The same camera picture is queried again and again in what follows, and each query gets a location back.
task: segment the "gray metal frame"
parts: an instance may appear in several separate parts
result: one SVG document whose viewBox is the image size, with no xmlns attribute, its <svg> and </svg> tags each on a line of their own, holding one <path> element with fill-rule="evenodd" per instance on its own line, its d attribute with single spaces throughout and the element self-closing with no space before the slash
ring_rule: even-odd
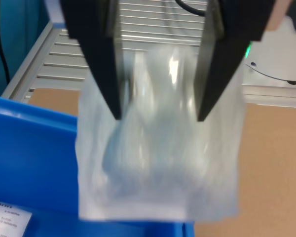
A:
<svg viewBox="0 0 296 237">
<path fill-rule="evenodd" d="M 185 2 L 206 9 L 206 2 Z M 132 65 L 134 51 L 147 51 L 157 44 L 198 49 L 204 18 L 184 11 L 174 0 L 121 0 L 120 8 L 126 64 Z M 248 103 L 296 107 L 296 85 L 240 66 L 244 67 L 243 92 Z M 87 74 L 77 42 L 68 38 L 66 30 L 48 23 L 2 97 L 27 103 L 36 88 L 80 90 Z"/>
</svg>

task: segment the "metal slats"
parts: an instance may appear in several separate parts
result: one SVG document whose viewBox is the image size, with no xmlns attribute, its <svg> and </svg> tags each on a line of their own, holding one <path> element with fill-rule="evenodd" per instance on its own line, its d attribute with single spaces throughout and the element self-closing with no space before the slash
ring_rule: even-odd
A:
<svg viewBox="0 0 296 237">
<path fill-rule="evenodd" d="M 30 90 L 35 90 L 36 88 L 81 90 L 82 81 L 36 78 Z"/>
<path fill-rule="evenodd" d="M 205 1 L 185 1 L 197 9 L 206 9 Z M 132 65 L 134 51 L 147 51 L 154 45 L 198 47 L 204 18 L 180 8 L 173 0 L 121 0 L 121 29 L 125 65 Z M 49 54 L 39 69 L 23 101 L 36 88 L 80 90 L 88 74 L 88 65 L 75 39 L 66 29 L 59 30 Z"/>
<path fill-rule="evenodd" d="M 87 69 L 42 66 L 37 74 L 37 77 L 46 79 L 83 81 L 87 73 Z"/>
<path fill-rule="evenodd" d="M 69 57 L 48 55 L 44 62 L 44 66 L 63 67 L 63 68 L 89 68 L 87 62 L 82 57 Z"/>
</svg>

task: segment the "clear plastic item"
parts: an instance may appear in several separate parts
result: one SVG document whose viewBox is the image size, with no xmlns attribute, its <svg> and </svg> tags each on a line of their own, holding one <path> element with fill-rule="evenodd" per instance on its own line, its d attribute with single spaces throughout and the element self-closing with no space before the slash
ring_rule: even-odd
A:
<svg viewBox="0 0 296 237">
<path fill-rule="evenodd" d="M 204 122 L 193 94 L 196 56 L 136 53 L 132 99 L 116 121 L 93 78 L 79 99 L 76 156 L 85 220 L 216 221 L 238 210 L 245 103 L 241 67 Z"/>
</svg>

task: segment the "plastic bag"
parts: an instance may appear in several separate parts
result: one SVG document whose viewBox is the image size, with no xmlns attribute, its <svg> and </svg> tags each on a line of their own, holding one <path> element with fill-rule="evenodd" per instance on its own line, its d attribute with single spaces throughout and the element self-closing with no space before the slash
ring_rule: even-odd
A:
<svg viewBox="0 0 296 237">
<path fill-rule="evenodd" d="M 237 213 L 241 71 L 197 122 L 195 68 L 186 49 L 136 53 L 133 96 L 121 121 L 86 79 L 75 145 L 80 218 L 215 221 Z"/>
</svg>

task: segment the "cardboard surface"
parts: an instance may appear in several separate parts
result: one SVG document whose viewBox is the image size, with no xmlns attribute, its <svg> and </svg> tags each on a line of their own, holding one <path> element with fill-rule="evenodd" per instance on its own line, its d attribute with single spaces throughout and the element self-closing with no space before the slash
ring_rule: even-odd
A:
<svg viewBox="0 0 296 237">
<path fill-rule="evenodd" d="M 30 103 L 76 115 L 77 100 L 77 91 L 36 89 Z M 239 169 L 239 215 L 195 224 L 195 236 L 296 237 L 296 109 L 247 106 Z"/>
<path fill-rule="evenodd" d="M 38 88 L 34 90 L 28 104 L 77 116 L 79 94 L 75 90 Z"/>
</svg>

